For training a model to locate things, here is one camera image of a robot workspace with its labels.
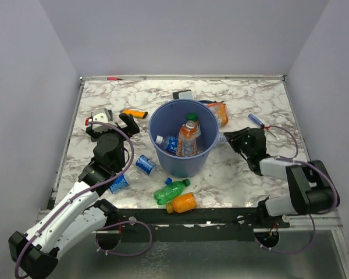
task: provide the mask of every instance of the bottle cap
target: bottle cap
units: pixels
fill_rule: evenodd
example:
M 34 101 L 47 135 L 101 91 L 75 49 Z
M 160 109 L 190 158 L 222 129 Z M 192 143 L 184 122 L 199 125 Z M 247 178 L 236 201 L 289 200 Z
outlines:
M 189 179 L 184 179 L 182 182 L 186 185 L 186 187 L 190 185 Z
M 170 177 L 168 177 L 167 180 L 165 181 L 165 185 L 168 185 L 171 183 L 172 183 L 172 179 Z
M 187 120 L 187 121 L 194 121 L 194 122 L 195 122 L 195 121 L 198 120 L 198 116 L 197 116 L 196 113 L 191 112 L 191 113 L 188 113 L 188 114 L 187 114 L 186 120 Z
M 189 120 L 188 122 L 186 122 L 186 127 L 189 129 L 194 129 L 195 128 L 194 121 Z
M 163 137 L 161 135 L 157 135 L 155 143 L 156 144 L 162 144 L 162 141 L 163 141 Z
M 173 205 L 172 205 L 171 202 L 167 203 L 167 204 L 165 205 L 165 208 L 167 208 L 167 212 L 168 212 L 168 213 L 173 213 Z

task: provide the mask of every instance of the metal frame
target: metal frame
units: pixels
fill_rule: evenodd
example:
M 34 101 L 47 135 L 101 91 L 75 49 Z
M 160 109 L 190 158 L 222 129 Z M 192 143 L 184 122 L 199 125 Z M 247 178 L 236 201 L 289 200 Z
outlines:
M 54 191 L 52 193 L 52 197 L 55 196 L 57 189 L 58 189 L 58 184 L 59 180 L 62 174 L 62 169 L 63 169 L 63 164 L 66 159 L 66 154 L 67 150 L 69 147 L 69 142 L 70 142 L 70 137 L 73 131 L 75 119 L 76 119 L 76 114 L 77 110 L 79 108 L 80 104 L 80 99 L 83 93 L 84 89 L 84 84 L 85 81 L 91 81 L 91 80 L 101 80 L 101 81 L 106 81 L 108 80 L 109 76 L 97 76 L 97 77 L 80 77 L 81 84 L 80 84 L 80 89 L 79 89 L 79 94 L 77 97 L 77 103 L 74 108 L 73 112 L 73 117 L 70 123 L 69 131 L 67 133 L 67 140 L 65 143 L 65 148 L 63 150 L 62 154 L 62 159 L 59 164 L 57 176 L 54 182 Z M 290 94 L 287 90 L 287 85 L 286 85 L 286 78 L 285 76 L 191 76 L 191 75 L 123 75 L 123 76 L 114 76 L 116 78 L 121 78 L 124 80 L 179 80 L 179 79 L 185 79 L 185 80 L 223 80 L 223 79 L 228 79 L 228 80 L 242 80 L 242 79 L 250 79 L 250 80 L 280 80 L 283 82 L 284 89 L 286 91 L 286 95 L 289 99 L 290 107 L 294 115 L 294 119 L 297 123 L 297 128 L 300 134 L 300 137 L 302 139 L 302 145 L 304 147 L 305 154 L 307 158 L 309 159 L 309 152 L 307 150 L 306 144 L 305 144 L 305 139 L 302 136 L 302 132 L 300 129 L 300 126 L 298 125 L 297 122 L 297 116 L 295 114 L 294 108 L 292 106 Z M 48 214 L 49 210 L 40 210 L 38 214 L 37 221 L 40 221 L 46 214 Z M 316 215 L 314 216 L 315 219 L 315 224 L 316 224 L 316 229 L 317 230 L 330 230 L 333 235 L 334 243 L 336 244 L 337 251 L 339 253 L 339 257 L 344 269 L 344 272 L 349 279 L 349 251 L 348 247 L 346 244 L 346 241 L 344 239 L 344 235 L 342 232 L 343 225 L 341 223 L 340 216 L 335 210 L 334 212 L 327 214 L 327 215 Z M 286 231 L 310 231 L 312 230 L 312 224 L 310 219 L 307 216 L 296 216 L 296 217 L 291 217 L 289 219 L 290 227 L 289 228 L 280 228 L 280 230 L 286 230 Z M 206 226 L 215 226 L 216 224 L 204 224 L 204 227 Z M 157 225 L 155 229 L 159 229 L 160 227 L 165 227 L 166 224 L 161 224 Z M 266 231 L 265 228 L 255 228 L 254 232 L 260 232 L 260 231 Z M 109 234 L 109 233 L 115 233 L 113 231 L 107 231 L 107 232 L 98 232 L 99 234 Z

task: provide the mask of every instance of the orange plastic bag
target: orange plastic bag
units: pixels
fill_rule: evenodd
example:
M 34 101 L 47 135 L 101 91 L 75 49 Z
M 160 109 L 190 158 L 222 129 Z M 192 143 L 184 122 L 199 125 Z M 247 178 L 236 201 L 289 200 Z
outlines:
M 229 122 L 226 105 L 224 103 L 208 103 L 207 107 L 216 114 L 220 127 L 225 126 L 227 122 Z

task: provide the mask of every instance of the blue bottle cap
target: blue bottle cap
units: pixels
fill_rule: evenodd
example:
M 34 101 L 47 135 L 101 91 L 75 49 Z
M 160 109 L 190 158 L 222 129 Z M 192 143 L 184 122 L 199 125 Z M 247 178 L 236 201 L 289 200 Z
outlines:
M 167 180 L 165 181 L 165 185 L 168 185 L 171 183 L 172 183 L 172 179 L 168 177 Z

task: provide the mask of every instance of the bucket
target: bucket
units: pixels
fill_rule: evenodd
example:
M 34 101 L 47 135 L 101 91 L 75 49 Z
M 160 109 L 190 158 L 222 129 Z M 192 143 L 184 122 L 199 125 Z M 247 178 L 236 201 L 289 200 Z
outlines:
M 155 143 L 156 136 L 179 136 L 179 131 L 186 123 L 188 113 L 196 113 L 201 129 L 201 142 L 204 151 L 192 157 L 170 155 Z M 156 154 L 163 169 L 171 176 L 193 177 L 204 166 L 209 151 L 215 146 L 219 133 L 219 124 L 215 114 L 200 102 L 189 99 L 177 99 L 161 105 L 151 116 L 149 136 L 156 149 Z

